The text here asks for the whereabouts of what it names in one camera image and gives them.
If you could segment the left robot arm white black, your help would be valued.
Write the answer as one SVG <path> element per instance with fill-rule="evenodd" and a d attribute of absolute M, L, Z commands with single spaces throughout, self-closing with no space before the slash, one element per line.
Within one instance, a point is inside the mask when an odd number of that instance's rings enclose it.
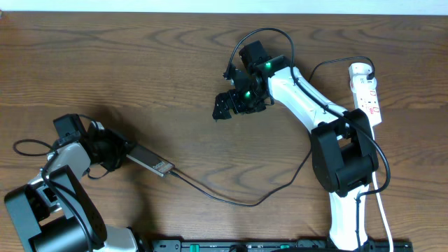
<path fill-rule="evenodd" d="M 125 136 L 81 115 L 53 121 L 59 138 L 44 155 L 48 161 L 4 202 L 25 251 L 145 251 L 131 228 L 107 226 L 80 180 L 90 168 L 118 169 L 136 146 Z"/>

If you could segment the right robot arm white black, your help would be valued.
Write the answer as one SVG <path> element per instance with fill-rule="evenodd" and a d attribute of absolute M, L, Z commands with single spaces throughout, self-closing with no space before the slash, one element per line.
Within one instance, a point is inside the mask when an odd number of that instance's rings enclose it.
<path fill-rule="evenodd" d="M 330 241 L 344 251 L 363 248 L 365 195 L 379 166 L 368 116 L 332 103 L 287 57 L 269 56 L 259 41 L 245 45 L 239 57 L 245 70 L 230 66 L 224 73 L 234 87 L 216 96 L 213 119 L 264 111 L 266 99 L 288 108 L 309 132 L 312 167 L 330 196 Z"/>

